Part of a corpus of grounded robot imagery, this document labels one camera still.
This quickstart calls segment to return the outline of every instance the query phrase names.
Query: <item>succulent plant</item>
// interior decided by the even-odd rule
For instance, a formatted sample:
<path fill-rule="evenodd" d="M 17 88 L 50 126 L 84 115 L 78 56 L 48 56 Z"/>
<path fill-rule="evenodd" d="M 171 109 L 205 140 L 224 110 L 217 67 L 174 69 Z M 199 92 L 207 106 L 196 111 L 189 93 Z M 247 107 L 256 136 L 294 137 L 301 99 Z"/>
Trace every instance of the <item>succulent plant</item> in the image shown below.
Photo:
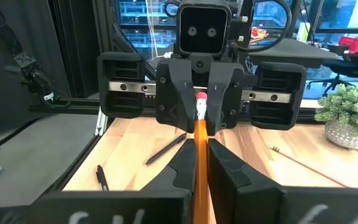
<path fill-rule="evenodd" d="M 316 110 L 314 119 L 327 122 L 337 119 L 341 124 L 350 124 L 358 135 L 358 86 L 337 86 L 337 92 L 318 100 L 322 108 Z"/>

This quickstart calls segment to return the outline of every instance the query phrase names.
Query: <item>potted plant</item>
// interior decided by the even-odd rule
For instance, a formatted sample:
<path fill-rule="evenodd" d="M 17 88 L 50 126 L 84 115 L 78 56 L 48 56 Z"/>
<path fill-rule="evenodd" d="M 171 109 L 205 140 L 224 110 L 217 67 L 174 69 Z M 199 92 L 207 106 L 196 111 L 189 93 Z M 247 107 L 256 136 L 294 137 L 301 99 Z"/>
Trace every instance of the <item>potted plant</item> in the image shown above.
<path fill-rule="evenodd" d="M 337 92 L 318 100 L 316 121 L 326 122 L 325 135 L 333 143 L 358 149 L 358 87 L 337 86 Z"/>

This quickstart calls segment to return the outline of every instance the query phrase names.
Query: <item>gray floor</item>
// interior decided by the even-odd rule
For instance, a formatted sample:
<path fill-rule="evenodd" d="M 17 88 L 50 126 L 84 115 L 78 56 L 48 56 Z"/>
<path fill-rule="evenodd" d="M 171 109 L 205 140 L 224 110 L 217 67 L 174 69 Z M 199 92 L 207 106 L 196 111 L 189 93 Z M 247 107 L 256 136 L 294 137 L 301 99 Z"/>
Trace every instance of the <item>gray floor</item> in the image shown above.
<path fill-rule="evenodd" d="M 30 204 L 39 197 L 92 138 L 96 120 L 76 114 L 43 118 L 2 145 L 0 207 Z"/>

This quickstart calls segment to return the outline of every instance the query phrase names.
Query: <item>pencil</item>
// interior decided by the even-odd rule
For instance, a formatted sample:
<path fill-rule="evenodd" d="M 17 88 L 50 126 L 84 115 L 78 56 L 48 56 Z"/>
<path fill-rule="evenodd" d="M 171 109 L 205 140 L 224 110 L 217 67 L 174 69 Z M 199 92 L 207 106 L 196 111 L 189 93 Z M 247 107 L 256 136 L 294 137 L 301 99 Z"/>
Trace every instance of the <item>pencil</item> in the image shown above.
<path fill-rule="evenodd" d="M 303 162 L 299 161 L 298 159 L 294 158 L 293 156 L 291 156 L 291 155 L 289 155 L 289 154 L 287 154 L 285 152 L 280 151 L 280 149 L 278 147 L 273 147 L 272 150 L 277 152 L 277 153 L 279 153 L 279 154 L 281 154 L 281 155 L 283 155 L 283 156 L 285 156 L 285 157 L 287 157 L 288 159 L 291 159 L 292 161 L 296 162 L 297 164 L 299 164 L 301 166 L 304 166 L 305 168 L 308 168 L 309 170 L 312 170 L 312 171 L 322 175 L 323 177 L 325 177 L 325 178 L 327 178 L 327 179 L 329 179 L 329 180 L 341 185 L 342 187 L 349 188 L 349 186 L 347 186 L 346 184 L 342 183 L 340 180 L 337 180 L 337 178 L 331 177 L 330 175 L 327 175 L 324 172 L 321 172 L 317 167 L 313 167 L 311 164 L 306 165 L 305 163 L 303 163 Z"/>
<path fill-rule="evenodd" d="M 170 142 L 168 145 L 166 145 L 165 147 L 163 147 L 161 150 L 159 150 L 159 152 L 157 152 L 156 154 L 154 154 L 150 159 L 147 160 L 146 165 L 150 165 L 153 162 L 155 162 L 157 159 L 159 159 L 162 155 L 164 155 L 166 152 L 168 152 L 168 150 L 170 150 L 173 146 L 175 146 L 176 144 L 178 144 L 179 142 L 183 141 L 184 139 L 186 139 L 186 133 L 183 133 L 181 135 L 179 135 L 177 138 L 175 138 L 172 142 Z"/>
<path fill-rule="evenodd" d="M 194 223 L 208 224 L 209 203 L 208 203 L 208 135 L 206 132 L 206 121 L 204 119 L 206 111 L 206 93 L 197 94 L 197 120 L 195 123 L 194 140 L 197 148 L 197 168 L 196 168 L 196 190 L 195 190 L 195 209 Z"/>

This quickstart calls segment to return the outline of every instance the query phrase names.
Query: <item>robot eye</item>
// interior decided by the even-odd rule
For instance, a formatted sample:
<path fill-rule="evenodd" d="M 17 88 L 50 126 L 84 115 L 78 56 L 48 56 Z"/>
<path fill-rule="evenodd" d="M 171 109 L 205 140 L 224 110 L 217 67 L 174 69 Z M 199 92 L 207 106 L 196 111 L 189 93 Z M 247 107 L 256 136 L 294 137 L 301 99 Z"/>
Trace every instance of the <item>robot eye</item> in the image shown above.
<path fill-rule="evenodd" d="M 194 36 L 197 34 L 197 28 L 191 26 L 191 27 L 189 27 L 189 30 L 187 31 L 187 33 L 188 33 L 190 36 L 194 37 Z"/>
<path fill-rule="evenodd" d="M 208 29 L 208 37 L 214 37 L 216 36 L 216 29 L 214 27 L 211 27 Z"/>

